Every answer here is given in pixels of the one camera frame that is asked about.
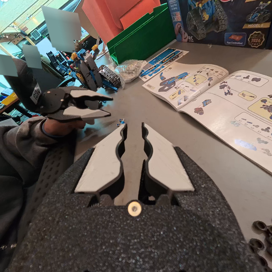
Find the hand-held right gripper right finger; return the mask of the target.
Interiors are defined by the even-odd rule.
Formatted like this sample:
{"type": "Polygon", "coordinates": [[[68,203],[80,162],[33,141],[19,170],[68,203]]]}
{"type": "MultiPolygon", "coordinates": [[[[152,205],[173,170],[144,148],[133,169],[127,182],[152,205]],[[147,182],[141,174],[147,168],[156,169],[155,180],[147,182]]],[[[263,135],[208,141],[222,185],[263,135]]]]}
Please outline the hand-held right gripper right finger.
{"type": "Polygon", "coordinates": [[[147,155],[144,180],[147,192],[155,199],[161,195],[172,199],[175,193],[194,192],[174,145],[144,122],[141,131],[147,155]]]}

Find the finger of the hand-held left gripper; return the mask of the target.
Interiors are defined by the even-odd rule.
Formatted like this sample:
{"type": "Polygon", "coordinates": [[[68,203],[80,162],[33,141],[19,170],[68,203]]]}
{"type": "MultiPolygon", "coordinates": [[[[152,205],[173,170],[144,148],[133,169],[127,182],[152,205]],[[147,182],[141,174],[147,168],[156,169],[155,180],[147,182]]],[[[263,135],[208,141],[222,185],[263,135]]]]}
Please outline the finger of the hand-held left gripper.
{"type": "Polygon", "coordinates": [[[113,98],[89,89],[71,90],[70,102],[83,103],[84,101],[112,101],[113,98]]]}
{"type": "Polygon", "coordinates": [[[83,121],[89,121],[91,119],[103,118],[111,116],[110,112],[96,109],[92,110],[90,108],[80,109],[75,106],[70,106],[63,111],[64,116],[76,116],[81,118],[83,121]]]}

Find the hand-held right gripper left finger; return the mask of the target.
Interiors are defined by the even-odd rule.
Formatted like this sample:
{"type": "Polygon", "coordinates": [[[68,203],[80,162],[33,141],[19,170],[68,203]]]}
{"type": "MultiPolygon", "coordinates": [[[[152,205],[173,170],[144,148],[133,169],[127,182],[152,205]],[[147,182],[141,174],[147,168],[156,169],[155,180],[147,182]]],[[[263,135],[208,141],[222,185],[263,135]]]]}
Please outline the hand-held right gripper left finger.
{"type": "Polygon", "coordinates": [[[124,189],[124,168],[121,156],[125,152],[127,124],[113,132],[91,148],[88,162],[74,189],[75,193],[94,194],[97,198],[109,195],[115,199],[124,189]]]}

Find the person's left forearm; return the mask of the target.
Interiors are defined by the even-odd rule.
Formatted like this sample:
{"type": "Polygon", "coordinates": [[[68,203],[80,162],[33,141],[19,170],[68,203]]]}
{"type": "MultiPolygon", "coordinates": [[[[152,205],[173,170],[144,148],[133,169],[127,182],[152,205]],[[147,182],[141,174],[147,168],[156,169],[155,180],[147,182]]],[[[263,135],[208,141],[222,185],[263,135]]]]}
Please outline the person's left forearm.
{"type": "Polygon", "coordinates": [[[19,126],[1,126],[1,175],[11,175],[24,183],[37,180],[55,138],[43,131],[45,117],[27,119],[19,126]]]}

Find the grey desk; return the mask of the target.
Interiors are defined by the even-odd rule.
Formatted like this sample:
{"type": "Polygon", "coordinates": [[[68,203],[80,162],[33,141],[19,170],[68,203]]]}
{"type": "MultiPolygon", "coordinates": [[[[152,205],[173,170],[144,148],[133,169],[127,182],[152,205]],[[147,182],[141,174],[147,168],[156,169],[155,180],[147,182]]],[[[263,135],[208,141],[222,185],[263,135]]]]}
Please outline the grey desk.
{"type": "MultiPolygon", "coordinates": [[[[178,147],[175,147],[175,150],[176,150],[176,152],[177,152],[177,154],[178,154],[178,151],[180,151],[180,149],[178,148],[178,147]]],[[[195,177],[195,172],[194,173],[192,173],[192,174],[190,174],[189,173],[189,167],[188,166],[185,166],[185,162],[183,162],[182,161],[182,159],[180,159],[181,160],[181,162],[182,162],[182,164],[183,164],[183,166],[184,166],[184,168],[185,168],[185,170],[186,170],[186,172],[187,172],[187,174],[189,175],[189,178],[190,178],[190,180],[191,180],[191,182],[193,183],[193,178],[195,177]]],[[[196,189],[196,186],[195,185],[193,185],[194,186],[194,188],[195,188],[195,191],[194,192],[183,192],[183,193],[196,193],[197,192],[197,189],[196,189]]]]}

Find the person's left hand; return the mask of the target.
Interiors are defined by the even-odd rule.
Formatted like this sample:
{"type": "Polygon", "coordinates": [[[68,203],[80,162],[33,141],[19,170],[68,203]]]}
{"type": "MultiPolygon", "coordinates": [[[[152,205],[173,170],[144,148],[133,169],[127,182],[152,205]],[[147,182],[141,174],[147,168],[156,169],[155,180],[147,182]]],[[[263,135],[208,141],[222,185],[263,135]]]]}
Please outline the person's left hand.
{"type": "Polygon", "coordinates": [[[42,125],[44,134],[50,137],[64,137],[75,129],[83,129],[86,123],[84,121],[59,122],[54,119],[46,119],[42,125]]]}

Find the blue tracked toy robot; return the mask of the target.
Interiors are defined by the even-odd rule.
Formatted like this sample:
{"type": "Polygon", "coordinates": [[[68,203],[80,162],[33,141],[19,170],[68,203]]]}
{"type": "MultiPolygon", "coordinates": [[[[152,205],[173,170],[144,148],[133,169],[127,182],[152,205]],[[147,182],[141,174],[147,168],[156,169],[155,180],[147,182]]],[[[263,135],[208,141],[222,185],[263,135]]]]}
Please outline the blue tracked toy robot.
{"type": "Polygon", "coordinates": [[[85,49],[73,51],[68,61],[69,67],[84,87],[93,91],[97,91],[98,88],[110,88],[117,92],[121,86],[121,80],[107,66],[97,66],[95,60],[99,53],[97,45],[92,47],[92,52],[85,49]]]}

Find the clear plastic bag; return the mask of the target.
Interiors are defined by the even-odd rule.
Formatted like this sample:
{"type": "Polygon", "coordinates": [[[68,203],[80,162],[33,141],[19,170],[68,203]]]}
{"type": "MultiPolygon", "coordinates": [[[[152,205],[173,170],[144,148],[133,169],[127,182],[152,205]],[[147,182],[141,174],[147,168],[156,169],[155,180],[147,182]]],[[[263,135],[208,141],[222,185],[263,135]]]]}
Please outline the clear plastic bag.
{"type": "Polygon", "coordinates": [[[114,72],[119,76],[121,86],[124,88],[126,83],[135,80],[142,72],[142,69],[148,62],[146,60],[127,60],[116,66],[114,72]]]}

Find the dark perforated panel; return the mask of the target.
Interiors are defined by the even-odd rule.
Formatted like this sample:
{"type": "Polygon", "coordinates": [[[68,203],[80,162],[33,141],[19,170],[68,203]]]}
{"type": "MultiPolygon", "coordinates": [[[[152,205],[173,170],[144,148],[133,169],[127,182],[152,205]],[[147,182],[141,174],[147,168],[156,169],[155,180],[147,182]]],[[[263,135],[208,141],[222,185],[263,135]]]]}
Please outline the dark perforated panel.
{"type": "Polygon", "coordinates": [[[39,179],[27,189],[26,205],[19,223],[15,253],[17,253],[29,232],[32,219],[43,198],[59,177],[73,164],[75,146],[74,143],[64,143],[47,153],[39,179]]]}

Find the instruction booklet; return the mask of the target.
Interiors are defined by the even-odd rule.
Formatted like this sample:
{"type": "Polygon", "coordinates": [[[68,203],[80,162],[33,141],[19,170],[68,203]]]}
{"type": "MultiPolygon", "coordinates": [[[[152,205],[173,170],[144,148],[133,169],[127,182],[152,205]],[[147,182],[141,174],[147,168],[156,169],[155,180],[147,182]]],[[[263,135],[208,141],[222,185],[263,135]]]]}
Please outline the instruction booklet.
{"type": "Polygon", "coordinates": [[[271,174],[271,77],[174,62],[142,87],[271,174]]]}

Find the green storage bin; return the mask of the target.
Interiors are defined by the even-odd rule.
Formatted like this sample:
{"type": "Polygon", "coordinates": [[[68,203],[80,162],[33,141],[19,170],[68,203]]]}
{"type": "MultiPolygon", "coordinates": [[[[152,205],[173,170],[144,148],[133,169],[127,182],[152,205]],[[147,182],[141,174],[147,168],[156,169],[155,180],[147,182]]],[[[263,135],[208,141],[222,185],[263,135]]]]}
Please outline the green storage bin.
{"type": "Polygon", "coordinates": [[[168,4],[153,9],[107,42],[115,64],[136,59],[145,60],[176,39],[168,4]]]}

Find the blue sticker sheet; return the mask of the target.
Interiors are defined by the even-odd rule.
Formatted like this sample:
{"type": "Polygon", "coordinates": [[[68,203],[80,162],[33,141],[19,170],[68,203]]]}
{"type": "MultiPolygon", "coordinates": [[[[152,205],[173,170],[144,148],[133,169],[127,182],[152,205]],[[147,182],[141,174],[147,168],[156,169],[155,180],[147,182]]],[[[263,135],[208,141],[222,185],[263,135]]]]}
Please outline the blue sticker sheet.
{"type": "Polygon", "coordinates": [[[175,48],[167,48],[157,56],[152,58],[141,70],[140,75],[138,76],[144,82],[162,72],[170,64],[174,63],[182,56],[189,53],[189,51],[184,51],[175,48]]]}

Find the person's dark hoodie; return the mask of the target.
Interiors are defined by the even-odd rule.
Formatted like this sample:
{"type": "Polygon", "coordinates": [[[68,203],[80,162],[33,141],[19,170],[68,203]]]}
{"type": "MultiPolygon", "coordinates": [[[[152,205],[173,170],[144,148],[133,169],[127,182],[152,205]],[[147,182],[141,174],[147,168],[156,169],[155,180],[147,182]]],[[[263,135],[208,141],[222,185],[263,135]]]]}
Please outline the person's dark hoodie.
{"type": "Polygon", "coordinates": [[[25,236],[25,209],[31,198],[32,186],[40,170],[27,173],[23,180],[18,174],[1,175],[0,180],[0,271],[5,271],[18,253],[25,236]]]}

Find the pile of building pieces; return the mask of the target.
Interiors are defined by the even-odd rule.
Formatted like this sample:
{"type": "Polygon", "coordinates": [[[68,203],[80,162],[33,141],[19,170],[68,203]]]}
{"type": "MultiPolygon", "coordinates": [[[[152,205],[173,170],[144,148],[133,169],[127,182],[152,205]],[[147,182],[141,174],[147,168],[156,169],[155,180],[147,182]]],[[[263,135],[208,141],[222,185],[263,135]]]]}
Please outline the pile of building pieces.
{"type": "Polygon", "coordinates": [[[264,235],[264,241],[251,238],[248,242],[249,250],[258,261],[261,271],[271,272],[272,269],[265,258],[265,254],[272,257],[272,226],[267,225],[263,221],[256,220],[252,223],[252,227],[253,230],[257,231],[257,234],[264,235]]]}

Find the dark blue toy set box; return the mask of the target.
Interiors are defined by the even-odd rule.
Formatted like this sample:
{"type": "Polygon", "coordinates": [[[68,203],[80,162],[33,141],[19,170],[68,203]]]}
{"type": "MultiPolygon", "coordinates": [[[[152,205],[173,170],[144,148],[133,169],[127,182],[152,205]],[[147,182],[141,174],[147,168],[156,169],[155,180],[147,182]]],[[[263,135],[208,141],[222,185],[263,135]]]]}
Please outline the dark blue toy set box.
{"type": "Polygon", "coordinates": [[[271,49],[271,0],[171,0],[179,42],[271,49]]]}

